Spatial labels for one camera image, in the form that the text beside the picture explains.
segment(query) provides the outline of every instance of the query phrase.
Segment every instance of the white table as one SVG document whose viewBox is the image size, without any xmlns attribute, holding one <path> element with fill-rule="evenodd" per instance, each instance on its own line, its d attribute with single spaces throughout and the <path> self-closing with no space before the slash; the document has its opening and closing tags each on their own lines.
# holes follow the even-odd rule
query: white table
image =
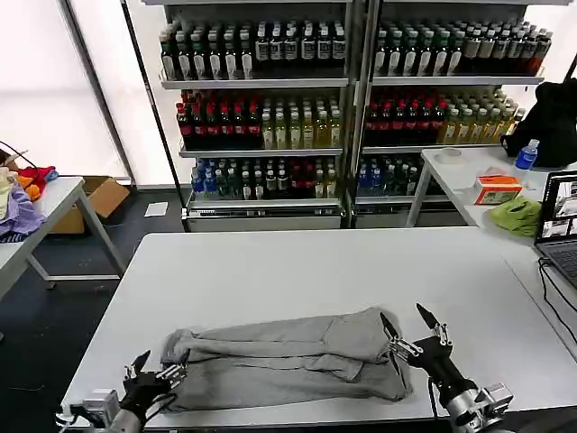
<svg viewBox="0 0 577 433">
<path fill-rule="evenodd" d="M 483 174 L 489 167 L 510 172 L 513 159 L 508 158 L 505 151 L 500 147 L 460 150 L 463 153 L 460 158 L 462 163 L 454 165 L 439 162 L 436 155 L 441 150 L 426 149 L 421 152 L 425 165 L 417 185 L 415 200 L 408 214 L 406 227 L 415 225 L 431 176 L 434 177 L 467 224 L 481 227 L 486 235 L 499 242 L 499 252 L 507 260 L 531 298 L 565 342 L 575 360 L 577 360 L 577 345 L 543 299 L 543 284 L 537 267 L 537 260 L 540 254 L 533 247 L 533 238 L 515 236 L 507 230 L 496 226 L 487 215 L 487 211 L 494 208 L 494 206 L 476 206 L 472 204 L 473 199 L 467 191 L 473 185 L 476 177 Z M 577 170 L 577 163 L 569 165 L 565 170 Z M 529 179 L 529 185 L 534 189 L 523 189 L 521 194 L 535 201 L 541 201 L 548 173 L 549 170 L 544 169 L 536 168 L 531 170 L 527 178 Z M 550 275 L 553 275 L 557 287 L 562 293 L 573 305 L 577 306 L 577 290 L 568 284 L 555 269 L 547 268 L 547 271 Z M 548 290 L 548 298 L 560 313 L 563 321 L 567 323 L 574 333 L 577 333 L 577 315 L 554 292 L 554 288 L 549 283 L 547 285 L 550 288 Z"/>
<path fill-rule="evenodd" d="M 403 336 L 429 335 L 416 302 L 449 324 L 453 360 L 480 386 L 504 382 L 512 410 L 577 404 L 577 364 L 478 228 L 147 235 L 88 347 L 63 407 L 122 390 L 124 365 L 179 327 L 229 327 L 382 306 Z M 160 414 L 148 428 L 298 426 L 431 418 L 426 376 L 398 403 L 332 399 Z"/>
<path fill-rule="evenodd" d="M 80 177 L 59 177 L 49 182 L 42 196 L 34 203 L 36 210 L 46 217 L 46 222 L 23 242 L 0 244 L 0 299 L 20 278 L 28 264 L 48 283 L 49 288 L 53 287 L 55 281 L 118 280 L 124 274 L 126 265 L 90 206 L 82 189 L 83 184 L 84 180 Z M 102 242 L 104 252 L 117 275 L 53 276 L 49 275 L 32 256 L 34 248 L 74 205 L 78 206 L 92 234 Z"/>
</svg>

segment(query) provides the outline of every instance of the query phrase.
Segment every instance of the laptop screen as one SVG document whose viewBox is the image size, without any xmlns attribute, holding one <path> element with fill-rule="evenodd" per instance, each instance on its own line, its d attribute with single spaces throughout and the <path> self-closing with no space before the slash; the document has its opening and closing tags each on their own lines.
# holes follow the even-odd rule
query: laptop screen
<svg viewBox="0 0 577 433">
<path fill-rule="evenodd" d="M 577 239 L 577 171 L 549 173 L 536 243 Z"/>
</svg>

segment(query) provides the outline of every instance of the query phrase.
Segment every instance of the red cloth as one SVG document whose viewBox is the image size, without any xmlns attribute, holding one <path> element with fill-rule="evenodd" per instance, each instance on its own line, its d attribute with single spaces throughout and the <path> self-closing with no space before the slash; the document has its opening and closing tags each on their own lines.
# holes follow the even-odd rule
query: red cloth
<svg viewBox="0 0 577 433">
<path fill-rule="evenodd" d="M 56 167 L 50 166 L 46 168 L 38 168 L 35 169 L 33 167 L 26 167 L 25 169 L 19 169 L 18 174 L 21 176 L 25 176 L 26 178 L 32 178 L 32 185 L 36 185 L 40 190 L 40 193 L 44 191 L 44 187 L 46 187 L 46 180 L 44 179 L 48 173 L 51 171 L 56 170 Z"/>
</svg>

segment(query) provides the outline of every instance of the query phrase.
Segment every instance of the laptop keyboard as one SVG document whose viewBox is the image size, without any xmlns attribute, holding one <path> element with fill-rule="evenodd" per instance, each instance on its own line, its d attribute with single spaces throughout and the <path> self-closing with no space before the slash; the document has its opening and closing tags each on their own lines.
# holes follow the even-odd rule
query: laptop keyboard
<svg viewBox="0 0 577 433">
<path fill-rule="evenodd" d="M 568 250 L 557 250 L 549 253 L 559 266 L 571 278 L 577 278 L 577 251 L 574 246 Z"/>
</svg>

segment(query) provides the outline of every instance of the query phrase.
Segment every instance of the black backpack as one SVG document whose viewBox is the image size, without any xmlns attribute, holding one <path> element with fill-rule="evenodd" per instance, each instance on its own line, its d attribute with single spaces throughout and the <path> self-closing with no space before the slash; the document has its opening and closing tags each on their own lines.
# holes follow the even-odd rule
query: black backpack
<svg viewBox="0 0 577 433">
<path fill-rule="evenodd" d="M 543 83 L 535 95 L 537 102 L 525 120 L 512 135 L 501 137 L 507 155 L 516 157 L 529 140 L 536 138 L 536 167 L 558 168 L 577 161 L 577 79 Z"/>
</svg>

